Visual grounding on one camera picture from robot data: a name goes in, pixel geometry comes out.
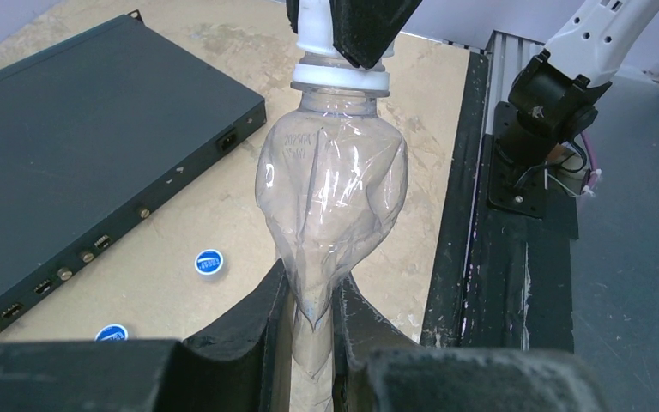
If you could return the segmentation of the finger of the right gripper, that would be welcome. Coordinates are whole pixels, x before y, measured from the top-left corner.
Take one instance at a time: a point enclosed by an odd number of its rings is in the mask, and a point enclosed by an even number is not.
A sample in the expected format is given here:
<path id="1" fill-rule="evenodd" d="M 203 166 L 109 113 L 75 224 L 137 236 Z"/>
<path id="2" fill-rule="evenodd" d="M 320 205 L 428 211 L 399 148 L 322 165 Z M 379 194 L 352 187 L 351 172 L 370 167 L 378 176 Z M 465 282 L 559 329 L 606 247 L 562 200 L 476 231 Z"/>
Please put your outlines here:
<path id="1" fill-rule="evenodd" d="M 355 68 L 383 57 L 421 0 L 330 0 L 333 46 Z"/>
<path id="2" fill-rule="evenodd" d="M 300 0 L 286 0 L 286 12 L 287 18 L 290 23 L 290 27 L 293 33 L 298 33 L 298 23 L 299 23 L 299 3 Z"/>

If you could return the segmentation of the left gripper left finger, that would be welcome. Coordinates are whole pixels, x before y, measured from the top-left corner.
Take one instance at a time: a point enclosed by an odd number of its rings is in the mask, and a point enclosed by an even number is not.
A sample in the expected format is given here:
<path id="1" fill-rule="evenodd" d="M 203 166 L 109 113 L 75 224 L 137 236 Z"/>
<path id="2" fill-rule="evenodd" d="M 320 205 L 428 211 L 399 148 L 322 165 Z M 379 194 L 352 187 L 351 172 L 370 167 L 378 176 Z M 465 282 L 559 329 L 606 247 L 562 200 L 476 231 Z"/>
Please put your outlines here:
<path id="1" fill-rule="evenodd" d="M 0 343 L 0 411 L 287 410 L 291 311 L 276 262 L 238 304 L 181 341 Z"/>

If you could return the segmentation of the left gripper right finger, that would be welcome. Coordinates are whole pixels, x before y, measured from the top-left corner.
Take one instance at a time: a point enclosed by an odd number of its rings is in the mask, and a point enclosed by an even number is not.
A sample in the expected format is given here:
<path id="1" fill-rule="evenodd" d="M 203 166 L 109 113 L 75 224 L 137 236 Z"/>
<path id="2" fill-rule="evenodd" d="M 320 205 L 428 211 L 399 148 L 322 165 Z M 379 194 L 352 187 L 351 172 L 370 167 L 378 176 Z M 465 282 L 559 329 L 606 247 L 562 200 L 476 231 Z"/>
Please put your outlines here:
<path id="1" fill-rule="evenodd" d="M 345 277 L 332 303 L 336 411 L 603 411 L 575 356 L 553 350 L 424 347 Z"/>

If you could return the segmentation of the clear plastic bottle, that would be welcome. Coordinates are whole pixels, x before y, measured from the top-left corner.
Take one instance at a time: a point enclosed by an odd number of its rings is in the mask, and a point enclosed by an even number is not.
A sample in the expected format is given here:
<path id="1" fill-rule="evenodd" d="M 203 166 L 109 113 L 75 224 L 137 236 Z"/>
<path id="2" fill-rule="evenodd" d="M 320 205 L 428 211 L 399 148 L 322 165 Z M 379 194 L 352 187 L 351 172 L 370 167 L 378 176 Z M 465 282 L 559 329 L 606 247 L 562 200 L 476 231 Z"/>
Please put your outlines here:
<path id="1" fill-rule="evenodd" d="M 329 411 L 332 294 L 388 236 L 408 188 L 402 133 L 378 113 L 387 88 L 363 85 L 342 58 L 306 53 L 291 86 L 299 106 L 269 130 L 255 198 L 293 293 L 293 411 Z"/>

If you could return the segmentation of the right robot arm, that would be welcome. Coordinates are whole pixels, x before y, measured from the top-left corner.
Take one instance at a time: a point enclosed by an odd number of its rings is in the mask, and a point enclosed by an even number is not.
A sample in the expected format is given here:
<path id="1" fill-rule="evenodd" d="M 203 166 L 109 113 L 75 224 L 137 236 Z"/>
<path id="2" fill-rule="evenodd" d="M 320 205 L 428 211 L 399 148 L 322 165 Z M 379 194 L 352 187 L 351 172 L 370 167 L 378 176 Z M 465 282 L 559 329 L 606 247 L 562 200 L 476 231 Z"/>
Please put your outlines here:
<path id="1" fill-rule="evenodd" d="M 299 49 L 330 60 L 297 64 L 293 79 L 387 92 L 379 65 L 417 8 L 416 1 L 287 2 Z M 495 209 L 544 216 L 547 156 L 592 125 L 596 102 L 658 12 L 659 1 L 587 1 L 529 60 L 496 107 L 487 192 Z"/>

